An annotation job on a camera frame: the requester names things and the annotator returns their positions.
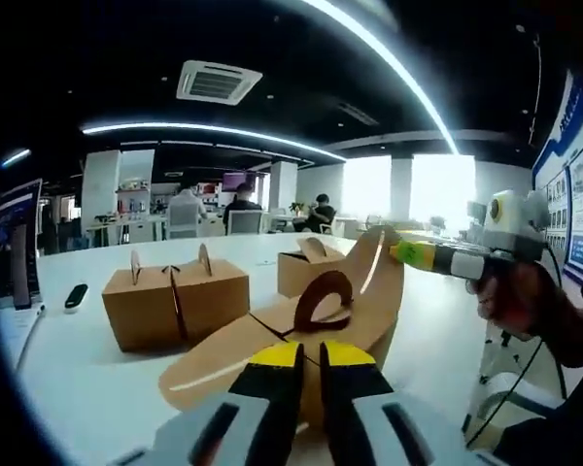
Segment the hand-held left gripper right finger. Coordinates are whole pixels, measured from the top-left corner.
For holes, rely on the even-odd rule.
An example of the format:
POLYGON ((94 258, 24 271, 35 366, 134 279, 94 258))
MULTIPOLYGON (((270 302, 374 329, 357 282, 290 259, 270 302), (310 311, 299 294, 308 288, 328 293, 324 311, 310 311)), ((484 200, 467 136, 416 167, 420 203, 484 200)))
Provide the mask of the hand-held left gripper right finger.
POLYGON ((394 390, 367 352, 320 343, 324 431, 336 465, 494 465, 432 406, 394 390))

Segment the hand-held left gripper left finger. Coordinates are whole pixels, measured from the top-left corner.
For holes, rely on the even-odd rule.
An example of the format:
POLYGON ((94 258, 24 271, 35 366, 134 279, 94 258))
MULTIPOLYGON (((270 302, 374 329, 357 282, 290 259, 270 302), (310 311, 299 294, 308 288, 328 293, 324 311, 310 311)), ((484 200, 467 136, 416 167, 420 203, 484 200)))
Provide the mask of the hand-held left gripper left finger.
POLYGON ((304 347, 276 344, 255 353, 231 387, 174 416, 150 448, 122 465, 284 465, 295 437, 304 347))

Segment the person's right hand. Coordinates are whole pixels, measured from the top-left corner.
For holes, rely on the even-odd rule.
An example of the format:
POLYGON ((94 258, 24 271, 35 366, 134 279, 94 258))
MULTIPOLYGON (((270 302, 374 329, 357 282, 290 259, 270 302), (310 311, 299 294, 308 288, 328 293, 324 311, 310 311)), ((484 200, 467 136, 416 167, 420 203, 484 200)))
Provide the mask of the person's right hand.
POLYGON ((466 289, 476 296, 480 317, 521 340, 548 333, 565 301, 564 291, 537 262, 510 262, 468 281, 466 289))

